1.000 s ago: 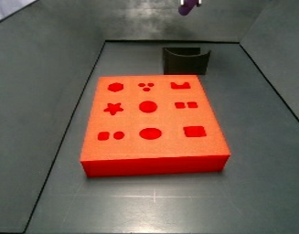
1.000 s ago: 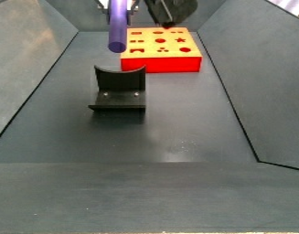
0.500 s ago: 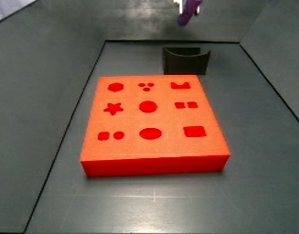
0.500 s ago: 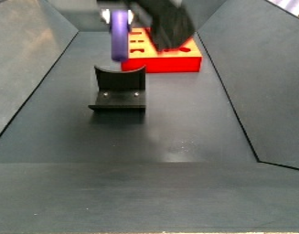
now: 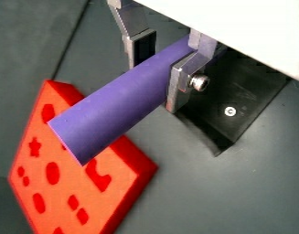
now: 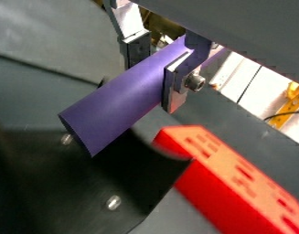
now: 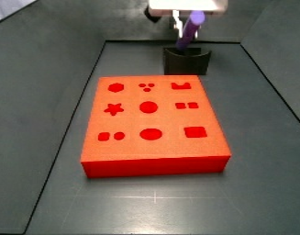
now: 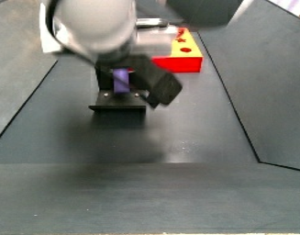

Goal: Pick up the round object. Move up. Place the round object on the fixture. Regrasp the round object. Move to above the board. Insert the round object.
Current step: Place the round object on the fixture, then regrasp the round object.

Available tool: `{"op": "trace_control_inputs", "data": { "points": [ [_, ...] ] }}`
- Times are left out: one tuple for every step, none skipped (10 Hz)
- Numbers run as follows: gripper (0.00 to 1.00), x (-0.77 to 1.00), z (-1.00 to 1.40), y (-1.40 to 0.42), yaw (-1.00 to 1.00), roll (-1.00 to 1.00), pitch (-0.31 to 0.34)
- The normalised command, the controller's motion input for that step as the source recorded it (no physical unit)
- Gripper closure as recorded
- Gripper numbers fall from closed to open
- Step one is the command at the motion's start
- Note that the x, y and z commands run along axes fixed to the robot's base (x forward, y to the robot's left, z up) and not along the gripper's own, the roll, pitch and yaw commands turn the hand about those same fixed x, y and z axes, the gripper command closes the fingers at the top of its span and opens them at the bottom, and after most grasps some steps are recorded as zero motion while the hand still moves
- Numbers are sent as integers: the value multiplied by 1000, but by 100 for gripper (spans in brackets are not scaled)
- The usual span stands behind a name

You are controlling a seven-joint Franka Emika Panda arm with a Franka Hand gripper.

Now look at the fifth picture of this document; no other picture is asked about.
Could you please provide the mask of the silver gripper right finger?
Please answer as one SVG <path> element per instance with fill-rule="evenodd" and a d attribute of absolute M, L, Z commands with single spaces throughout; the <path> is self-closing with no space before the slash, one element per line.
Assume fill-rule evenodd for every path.
<path fill-rule="evenodd" d="M 191 29 L 188 47 L 192 49 L 171 67 L 166 109 L 175 113 L 188 102 L 192 90 L 202 92 L 210 83 L 206 66 L 226 51 L 227 46 Z"/>

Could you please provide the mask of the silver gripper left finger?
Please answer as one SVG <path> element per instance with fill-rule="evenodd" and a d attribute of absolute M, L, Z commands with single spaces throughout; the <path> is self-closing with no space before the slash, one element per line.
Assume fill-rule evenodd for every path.
<path fill-rule="evenodd" d="M 155 54 L 156 31 L 150 28 L 144 6 L 134 0 L 107 0 L 122 32 L 128 66 L 134 68 Z"/>

